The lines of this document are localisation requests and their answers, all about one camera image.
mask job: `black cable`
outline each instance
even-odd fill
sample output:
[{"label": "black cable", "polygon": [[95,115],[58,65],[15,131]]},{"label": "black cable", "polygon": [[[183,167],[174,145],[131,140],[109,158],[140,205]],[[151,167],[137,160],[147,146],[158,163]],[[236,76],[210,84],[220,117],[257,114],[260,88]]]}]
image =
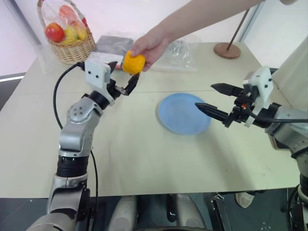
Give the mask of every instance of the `black cable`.
[{"label": "black cable", "polygon": [[308,123],[308,119],[274,119],[274,118],[258,116],[251,111],[250,106],[251,106],[250,102],[246,102],[247,113],[252,118],[259,120],[259,121],[262,121],[262,122],[268,122],[268,123]]},{"label": "black cable", "polygon": [[290,207],[291,207],[292,199],[297,192],[297,189],[298,189],[298,185],[295,188],[293,188],[293,190],[291,191],[289,198],[288,198],[287,208],[286,208],[286,212],[285,212],[285,219],[286,219],[286,222],[287,222],[288,231],[293,231],[293,228],[292,228],[291,222],[290,222]]},{"label": "black cable", "polygon": [[[71,70],[73,70],[77,66],[81,67],[81,69],[84,70],[84,62],[76,63],[76,64],[72,65],[66,71],[64,71],[62,73],[62,75],[60,75],[60,77],[57,80],[56,85],[54,86],[54,89],[53,89],[53,96],[52,96],[53,111],[54,111],[54,116],[56,117],[56,120],[57,120],[57,123],[58,123],[60,129],[62,129],[63,126],[61,124],[61,121],[60,121],[59,116],[58,116],[58,111],[57,111],[57,103],[56,103],[57,90],[58,90],[59,84],[60,84],[61,80],[63,79],[63,77],[68,72],[70,72]],[[91,228],[91,230],[94,231],[95,223],[96,223],[96,217],[97,217],[96,213],[97,213],[97,210],[98,210],[98,174],[97,174],[97,167],[96,167],[96,161],[95,161],[94,153],[93,153],[92,150],[91,150],[90,153],[91,153],[91,156],[92,156],[92,159],[93,159],[94,171],[95,171],[95,209],[94,209],[93,223],[92,223],[92,228]]]}]

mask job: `red apple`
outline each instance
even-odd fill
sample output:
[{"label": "red apple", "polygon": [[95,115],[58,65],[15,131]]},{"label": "red apple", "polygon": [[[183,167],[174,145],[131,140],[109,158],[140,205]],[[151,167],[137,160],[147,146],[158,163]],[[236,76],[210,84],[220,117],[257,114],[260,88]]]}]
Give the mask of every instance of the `red apple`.
[{"label": "red apple", "polygon": [[45,28],[45,35],[53,42],[61,42],[65,37],[62,27],[57,23],[50,23]]}]

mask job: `blue plate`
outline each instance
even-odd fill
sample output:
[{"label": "blue plate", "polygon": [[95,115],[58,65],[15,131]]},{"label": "blue plate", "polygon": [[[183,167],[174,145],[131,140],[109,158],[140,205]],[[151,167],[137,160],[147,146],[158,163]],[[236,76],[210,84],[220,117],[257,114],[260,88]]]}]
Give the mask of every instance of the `blue plate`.
[{"label": "blue plate", "polygon": [[159,105],[159,118],[169,130],[178,134],[195,135],[204,132],[211,118],[202,113],[195,103],[204,101],[187,93],[169,95]]}]

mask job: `wicker basket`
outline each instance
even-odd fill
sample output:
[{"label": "wicker basket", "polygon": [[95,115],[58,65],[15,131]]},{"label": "wicker basket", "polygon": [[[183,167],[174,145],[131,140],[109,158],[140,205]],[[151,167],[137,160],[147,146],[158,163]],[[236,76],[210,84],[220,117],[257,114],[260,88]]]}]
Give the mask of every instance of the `wicker basket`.
[{"label": "wicker basket", "polygon": [[[95,42],[93,39],[93,35],[87,25],[86,19],[83,16],[83,14],[78,10],[76,5],[71,0],[65,0],[69,4],[72,5],[74,10],[78,13],[78,16],[80,20],[85,24],[88,32],[88,36],[84,41],[76,42],[69,45],[61,45],[59,43],[55,43],[51,40],[48,40],[53,52],[56,54],[56,56],[59,58],[60,61],[62,61],[65,64],[75,64],[80,61],[84,61],[87,59],[87,57],[90,55]],[[42,24],[43,28],[45,29],[46,24],[44,22],[43,16],[42,16],[42,5],[44,0],[38,0],[38,17],[40,20],[40,23]]]}]

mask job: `white wall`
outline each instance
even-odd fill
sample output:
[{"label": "white wall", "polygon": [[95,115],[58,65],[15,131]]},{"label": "white wall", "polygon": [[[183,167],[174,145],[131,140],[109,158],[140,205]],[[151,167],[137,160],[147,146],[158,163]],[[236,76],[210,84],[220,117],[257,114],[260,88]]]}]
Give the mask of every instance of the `white wall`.
[{"label": "white wall", "polygon": [[[38,20],[37,0],[15,0],[41,42],[46,43]],[[143,34],[189,0],[73,0],[85,15],[97,40],[110,31]],[[230,41],[244,13],[195,32],[202,41]]]},{"label": "white wall", "polygon": [[244,42],[262,65],[279,68],[307,35],[307,0],[267,0]]},{"label": "white wall", "polygon": [[0,76],[26,72],[36,57],[34,48],[3,0],[0,15]]}]

